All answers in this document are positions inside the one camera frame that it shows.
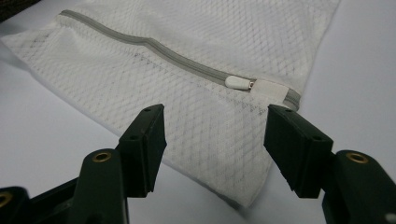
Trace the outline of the brown wicker basket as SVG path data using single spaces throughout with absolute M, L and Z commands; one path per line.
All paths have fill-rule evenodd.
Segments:
M 0 0 L 0 23 L 33 6 L 40 0 Z

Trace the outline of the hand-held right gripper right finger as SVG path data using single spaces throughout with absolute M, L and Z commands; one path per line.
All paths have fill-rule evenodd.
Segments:
M 295 111 L 269 105 L 264 147 L 300 198 L 324 192 L 327 224 L 396 224 L 396 183 L 372 157 L 332 153 L 333 140 Z

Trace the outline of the white mesh laundry bag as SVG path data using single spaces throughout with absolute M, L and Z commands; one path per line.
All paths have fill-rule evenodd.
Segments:
M 116 133 L 163 105 L 165 160 L 248 206 L 271 165 L 267 107 L 298 108 L 339 1 L 84 0 L 3 41 Z

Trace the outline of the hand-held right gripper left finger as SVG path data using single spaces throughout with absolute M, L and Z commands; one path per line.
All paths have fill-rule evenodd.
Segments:
M 114 149 L 100 149 L 82 163 L 67 224 L 129 224 L 129 198 L 154 191 L 163 152 L 164 105 L 143 109 Z

